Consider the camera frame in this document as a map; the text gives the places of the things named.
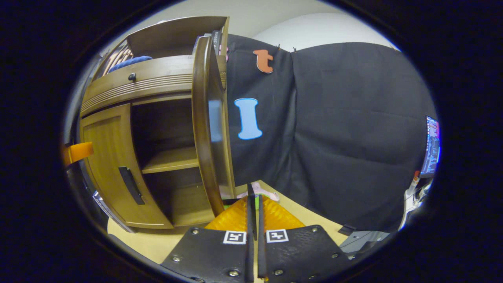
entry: orange textured pad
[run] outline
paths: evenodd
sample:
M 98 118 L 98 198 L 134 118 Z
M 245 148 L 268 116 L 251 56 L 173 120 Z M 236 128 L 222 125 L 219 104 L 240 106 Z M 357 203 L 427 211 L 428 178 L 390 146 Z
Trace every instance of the orange textured pad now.
M 264 229 L 266 231 L 305 227 L 300 220 L 289 213 L 288 210 L 284 209 L 281 205 L 265 195 L 262 197 L 264 200 Z
M 220 213 L 212 222 L 206 225 L 206 229 L 220 231 L 246 232 L 246 200 L 247 196 L 236 201 L 224 212 Z

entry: black door handle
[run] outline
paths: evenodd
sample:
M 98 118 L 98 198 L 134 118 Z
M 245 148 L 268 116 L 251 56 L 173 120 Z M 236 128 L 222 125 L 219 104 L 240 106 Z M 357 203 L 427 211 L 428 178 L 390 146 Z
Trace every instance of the black door handle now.
M 127 168 L 126 166 L 120 166 L 119 172 L 121 173 L 122 180 L 124 180 L 124 183 L 126 184 L 126 187 L 133 197 L 134 201 L 137 204 L 145 204 L 143 199 L 141 199 L 141 193 L 138 190 L 138 186 L 136 186 L 136 182 L 134 181 L 131 170 L 129 170 L 129 168 Z

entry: cabinet door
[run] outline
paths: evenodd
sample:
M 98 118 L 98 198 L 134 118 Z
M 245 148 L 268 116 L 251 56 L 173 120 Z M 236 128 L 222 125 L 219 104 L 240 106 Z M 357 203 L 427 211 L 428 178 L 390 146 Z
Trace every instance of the cabinet door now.
M 215 215 L 222 198 L 235 198 L 227 124 L 227 99 L 210 37 L 200 37 L 194 55 L 192 121 L 199 168 Z
M 141 175 L 131 136 L 131 105 L 100 111 L 81 121 L 81 139 L 92 142 L 86 158 L 97 191 L 126 225 L 166 229 L 173 226 L 159 209 Z

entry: pink object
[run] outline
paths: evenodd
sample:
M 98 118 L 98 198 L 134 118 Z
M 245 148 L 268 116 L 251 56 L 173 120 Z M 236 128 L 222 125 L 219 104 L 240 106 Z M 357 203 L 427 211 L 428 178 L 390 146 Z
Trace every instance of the pink object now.
M 218 47 L 218 55 L 222 55 L 222 44 Z M 229 61 L 229 55 L 225 56 L 225 61 Z
M 262 187 L 260 187 L 259 183 L 254 182 L 251 185 L 252 185 L 251 187 L 253 188 L 253 192 L 255 195 L 264 194 L 274 201 L 280 200 L 280 196 L 278 196 L 278 194 L 276 192 L 272 193 L 272 192 L 268 192 L 268 191 L 262 189 Z M 246 195 L 248 195 L 248 191 L 246 191 L 244 193 L 240 193 L 239 195 L 237 195 L 237 198 L 242 198 Z

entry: blue cloth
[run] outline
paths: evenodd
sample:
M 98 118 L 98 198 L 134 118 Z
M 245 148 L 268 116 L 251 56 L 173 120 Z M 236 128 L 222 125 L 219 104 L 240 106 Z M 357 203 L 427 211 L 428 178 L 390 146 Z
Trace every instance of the blue cloth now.
M 138 62 L 143 62 L 143 61 L 147 61 L 147 60 L 152 60 L 152 57 L 150 56 L 140 56 L 140 57 L 135 57 L 135 58 L 132 58 L 132 59 L 129 59 L 129 60 L 126 60 L 122 63 L 119 63 L 113 67 L 110 68 L 110 71 L 108 71 L 108 73 L 111 73 L 115 70 L 118 70 L 120 68 L 124 68 L 125 66 L 129 66 L 129 65 L 133 65 L 135 63 L 138 63 Z

